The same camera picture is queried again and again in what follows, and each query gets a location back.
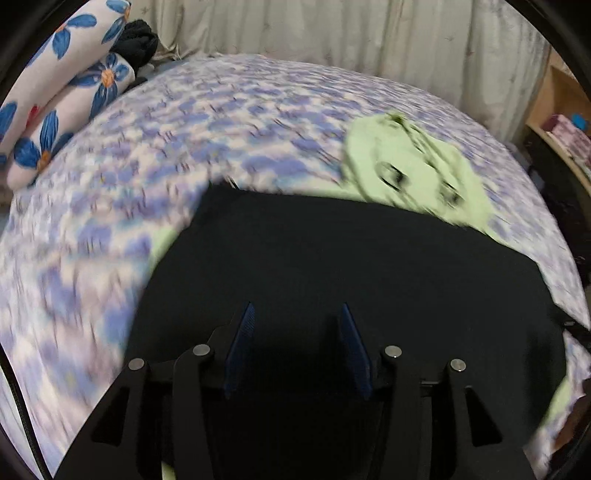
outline black cable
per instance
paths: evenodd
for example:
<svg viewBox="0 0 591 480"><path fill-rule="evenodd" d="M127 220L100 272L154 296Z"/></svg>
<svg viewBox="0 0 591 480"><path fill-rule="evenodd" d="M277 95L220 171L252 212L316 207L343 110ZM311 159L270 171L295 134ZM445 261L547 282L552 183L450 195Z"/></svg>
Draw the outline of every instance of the black cable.
<svg viewBox="0 0 591 480"><path fill-rule="evenodd" d="M37 437L35 437L35 431L33 430L33 424L31 423L31 417L29 416L27 405L25 403L25 399L22 396L21 388L18 385L17 376L14 374L14 370L12 369L12 365L10 364L6 352L0 343L0 367L4 372L4 376L8 381L8 386L12 392L12 396L14 397L14 401L17 404L18 415L21 418L22 427L25 430L25 436L27 437L27 441L29 442L29 447L33 453L33 458L39 467L39 471L41 472L41 476L43 480L53 480L51 473L49 473L49 468L45 463L45 459L43 458L43 454L41 453L41 448L39 447L39 443L37 442Z"/></svg>

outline bed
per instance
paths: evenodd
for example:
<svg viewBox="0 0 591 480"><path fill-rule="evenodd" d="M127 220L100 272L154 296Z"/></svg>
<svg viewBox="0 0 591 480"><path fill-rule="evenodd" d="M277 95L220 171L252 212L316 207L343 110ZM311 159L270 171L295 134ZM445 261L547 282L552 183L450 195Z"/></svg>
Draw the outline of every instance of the bed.
<svg viewBox="0 0 591 480"><path fill-rule="evenodd" d="M493 202L496 234L535 260L554 301L589 325L553 217L505 147L468 116L422 90L332 67L193 58L116 100L12 203L0 240L0 342L52 472L122 366L155 246L189 222L208 182L288 193L337 180L347 123L391 109L461 150ZM589 361L570 339L566 348L571 404ZM563 410L526 448L539 475ZM4 379L0 423L37 472Z"/></svg>

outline black fabric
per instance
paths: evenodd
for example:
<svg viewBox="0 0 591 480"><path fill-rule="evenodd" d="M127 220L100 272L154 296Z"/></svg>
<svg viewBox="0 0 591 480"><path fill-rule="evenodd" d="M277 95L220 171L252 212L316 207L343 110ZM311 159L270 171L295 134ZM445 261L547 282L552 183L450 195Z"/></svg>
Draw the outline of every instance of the black fabric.
<svg viewBox="0 0 591 480"><path fill-rule="evenodd" d="M125 26L111 51L127 60L137 74L156 53L158 42L158 35L145 21L134 20Z"/></svg>
<svg viewBox="0 0 591 480"><path fill-rule="evenodd" d="M419 359L427 380L465 360L482 402L521 445L566 374L550 293L527 257L428 215L227 185L206 192L155 269L126 358L175 358L246 300L255 346L278 371L298 358L322 379L314 359L345 302L380 341Z"/></svg>

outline pink box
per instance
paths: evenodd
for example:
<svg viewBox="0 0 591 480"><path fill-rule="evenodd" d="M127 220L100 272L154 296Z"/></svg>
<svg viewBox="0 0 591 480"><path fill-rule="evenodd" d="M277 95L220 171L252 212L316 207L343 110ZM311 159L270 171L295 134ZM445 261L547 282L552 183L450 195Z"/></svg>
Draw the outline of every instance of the pink box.
<svg viewBox="0 0 591 480"><path fill-rule="evenodd" d="M542 128L551 132L572 157L581 160L591 158L591 138L564 115L552 115Z"/></svg>

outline black cloth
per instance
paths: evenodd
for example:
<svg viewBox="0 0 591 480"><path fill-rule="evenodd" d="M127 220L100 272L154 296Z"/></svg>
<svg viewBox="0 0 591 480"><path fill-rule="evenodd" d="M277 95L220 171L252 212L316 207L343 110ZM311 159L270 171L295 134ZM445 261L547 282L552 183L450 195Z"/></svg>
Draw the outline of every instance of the black cloth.
<svg viewBox="0 0 591 480"><path fill-rule="evenodd" d="M111 51L121 55L137 74L156 53L158 42L158 35L145 21L134 20L125 26Z"/></svg>
<svg viewBox="0 0 591 480"><path fill-rule="evenodd" d="M327 319L343 303L385 345L417 359L427 380L463 359L485 407L504 416L519 445L566 374L550 293L524 255L395 207L225 184L208 189L156 267L126 358L176 358L246 300L256 310L256 348L281 368L297 357L314 375Z"/></svg>

